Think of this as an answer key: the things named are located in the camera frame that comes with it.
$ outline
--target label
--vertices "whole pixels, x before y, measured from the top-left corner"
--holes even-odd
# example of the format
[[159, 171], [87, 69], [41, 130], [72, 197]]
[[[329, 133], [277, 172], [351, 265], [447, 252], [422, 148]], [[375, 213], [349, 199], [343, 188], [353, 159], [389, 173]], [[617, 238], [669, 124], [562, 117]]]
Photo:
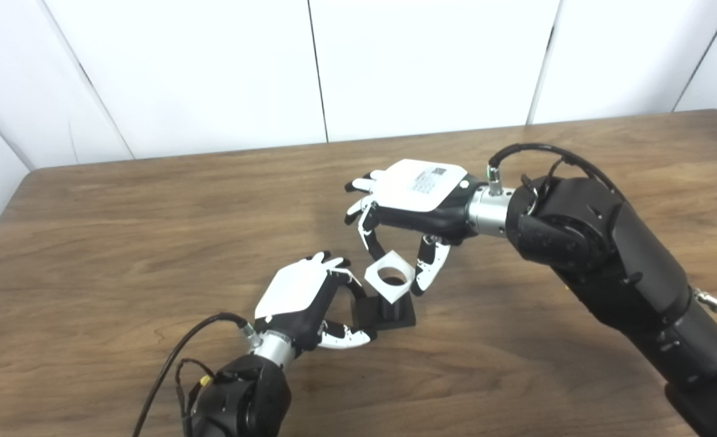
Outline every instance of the label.
[[417, 175], [409, 188], [412, 191], [429, 194], [446, 172], [447, 169], [442, 167], [428, 167], [428, 169], [425, 169], [421, 174]]

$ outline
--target black arm segment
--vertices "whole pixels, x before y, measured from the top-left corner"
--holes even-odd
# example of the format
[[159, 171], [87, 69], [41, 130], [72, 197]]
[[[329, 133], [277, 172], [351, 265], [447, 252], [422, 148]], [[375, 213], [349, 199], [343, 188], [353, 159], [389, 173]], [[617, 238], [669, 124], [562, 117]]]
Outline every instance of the black arm segment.
[[[533, 181], [544, 192], [544, 178]], [[591, 178], [517, 188], [507, 238], [549, 265], [603, 324], [620, 330], [666, 378], [666, 395], [702, 437], [717, 437], [717, 323], [685, 271], [630, 204]]]

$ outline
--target robot finger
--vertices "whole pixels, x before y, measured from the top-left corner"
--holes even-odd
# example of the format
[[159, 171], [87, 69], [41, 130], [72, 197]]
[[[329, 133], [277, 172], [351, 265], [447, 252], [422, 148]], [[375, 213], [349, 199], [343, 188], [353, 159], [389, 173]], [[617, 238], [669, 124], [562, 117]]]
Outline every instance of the robot finger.
[[374, 204], [364, 210], [361, 218], [358, 220], [358, 235], [364, 243], [364, 249], [367, 249], [373, 260], [380, 260], [385, 256], [386, 251], [377, 240], [375, 228], [380, 224], [380, 219], [375, 216]]
[[312, 255], [312, 256], [310, 256], [310, 257], [307, 257], [307, 258], [305, 258], [305, 259], [308, 260], [308, 261], [314, 261], [314, 262], [317, 262], [317, 263], [322, 263], [323, 260], [327, 260], [330, 256], [331, 256], [331, 252], [329, 252], [329, 251], [323, 251], [323, 252], [318, 252], [317, 254]]
[[328, 320], [323, 321], [318, 346], [327, 349], [348, 349], [366, 345], [377, 338], [377, 331], [372, 329], [356, 329], [344, 324]]
[[356, 299], [366, 298], [366, 291], [364, 286], [359, 282], [358, 277], [353, 275], [353, 272], [347, 268], [334, 268], [331, 270], [333, 274], [336, 274], [340, 285], [344, 285], [348, 290], [353, 293], [353, 297]]
[[369, 208], [373, 202], [375, 202], [375, 197], [369, 195], [366, 197], [362, 197], [355, 204], [351, 205], [351, 207], [348, 208], [348, 211], [345, 213], [345, 224], [350, 225], [351, 223], [353, 223], [356, 218], [362, 213], [362, 211], [366, 210], [366, 208]]
[[422, 296], [442, 270], [449, 253], [450, 245], [444, 243], [442, 239], [433, 235], [423, 235], [417, 252], [415, 280], [409, 292], [415, 296]]
[[336, 258], [334, 258], [334, 260], [328, 260], [328, 261], [323, 262], [323, 267], [327, 268], [329, 270], [334, 269], [334, 268], [342, 268], [343, 266], [349, 266], [349, 265], [351, 265], [351, 261], [346, 260], [343, 257], [336, 257]]
[[372, 171], [365, 174], [364, 177], [353, 179], [351, 180], [351, 182], [348, 182], [345, 185], [345, 191], [347, 191], [348, 193], [352, 191], [363, 191], [365, 193], [371, 193], [372, 186], [375, 185], [375, 182], [377, 182], [380, 177], [383, 176], [384, 172], [385, 171]]

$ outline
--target black cable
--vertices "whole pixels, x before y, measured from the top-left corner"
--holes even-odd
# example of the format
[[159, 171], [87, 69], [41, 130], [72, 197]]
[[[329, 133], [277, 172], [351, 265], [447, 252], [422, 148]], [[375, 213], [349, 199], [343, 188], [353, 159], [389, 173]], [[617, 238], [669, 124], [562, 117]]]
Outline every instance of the black cable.
[[588, 174], [588, 176], [591, 176], [591, 174], [594, 175], [603, 183], [603, 185], [606, 185], [606, 188], [617, 194], [621, 199], [623, 199], [623, 201], [625, 201], [625, 196], [623, 196], [617, 186], [614, 185], [614, 183], [609, 180], [609, 178], [602, 171], [600, 171], [599, 167], [591, 164], [588, 160], [580, 157], [580, 155], [577, 155], [574, 152], [569, 152], [566, 149], [561, 149], [561, 147], [553, 146], [552, 144], [544, 144], [541, 142], [512, 144], [511, 146], [504, 147], [502, 150], [496, 152], [491, 159], [488, 160], [488, 166], [497, 169], [502, 161], [509, 157], [509, 155], [514, 155], [524, 150], [538, 150], [539, 152], [550, 152], [560, 155], [560, 157], [564, 158], [564, 163], [580, 167], [586, 174]]
[[200, 368], [205, 371], [211, 380], [215, 379], [215, 373], [204, 363], [195, 359], [182, 359], [175, 367], [175, 393], [178, 395], [178, 406], [181, 409], [181, 425], [183, 425], [183, 435], [184, 437], [192, 437], [191, 409], [194, 407], [194, 404], [192, 403], [192, 399], [189, 399], [189, 403], [186, 402], [186, 396], [183, 393], [183, 385], [181, 385], [181, 370], [183, 370], [183, 365], [187, 362], [200, 366]]
[[209, 324], [212, 324], [214, 322], [217, 322], [219, 320], [226, 320], [231, 321], [237, 324], [237, 327], [239, 329], [242, 329], [245, 327], [245, 325], [248, 324], [248, 321], [244, 318], [237, 316], [233, 313], [218, 313], [214, 316], [209, 316], [207, 319], [201, 321], [200, 323], [196, 324], [189, 332], [186, 333], [186, 335], [181, 338], [180, 341], [178, 341], [178, 345], [175, 345], [175, 348], [172, 349], [172, 352], [170, 352], [170, 355], [167, 357], [167, 360], [164, 361], [164, 365], [162, 366], [162, 370], [159, 371], [159, 376], [157, 376], [156, 380], [153, 382], [153, 387], [151, 387], [151, 391], [148, 392], [148, 397], [146, 398], [146, 401], [143, 403], [143, 409], [140, 410], [140, 417], [137, 418], [137, 423], [135, 425], [135, 431], [132, 433], [132, 437], [139, 437], [140, 432], [143, 429], [143, 424], [146, 422], [146, 417], [148, 416], [148, 410], [151, 409], [151, 404], [153, 404], [153, 399], [157, 395], [157, 391], [159, 391], [159, 387], [161, 387], [162, 382], [164, 382], [164, 378], [167, 376], [167, 372], [170, 371], [170, 367], [172, 367], [172, 363], [175, 362], [175, 357], [178, 356], [178, 354], [181, 352], [181, 349], [183, 349], [184, 346], [186, 346], [186, 343], [189, 342], [189, 340], [192, 339], [200, 330], [202, 330], [204, 327], [208, 326]]

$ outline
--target white robotic hand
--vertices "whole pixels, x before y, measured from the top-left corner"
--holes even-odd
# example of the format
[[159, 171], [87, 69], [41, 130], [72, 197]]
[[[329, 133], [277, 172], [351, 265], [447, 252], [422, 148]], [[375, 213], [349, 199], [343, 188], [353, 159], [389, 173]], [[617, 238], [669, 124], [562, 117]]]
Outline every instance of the white robotic hand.
[[369, 194], [348, 208], [345, 224], [360, 216], [358, 234], [375, 261], [386, 255], [376, 227], [422, 232], [415, 280], [409, 289], [420, 296], [442, 269], [450, 246], [477, 235], [469, 225], [467, 206], [483, 185], [486, 183], [459, 166], [401, 160], [385, 171], [370, 172], [345, 185], [348, 192]]
[[359, 330], [325, 320], [337, 288], [346, 286], [356, 299], [366, 297], [361, 283], [345, 258], [328, 260], [329, 252], [318, 252], [280, 269], [256, 306], [255, 328], [262, 335], [273, 331], [278, 341], [285, 337], [295, 354], [316, 346], [345, 349], [366, 345], [377, 338], [373, 330]]

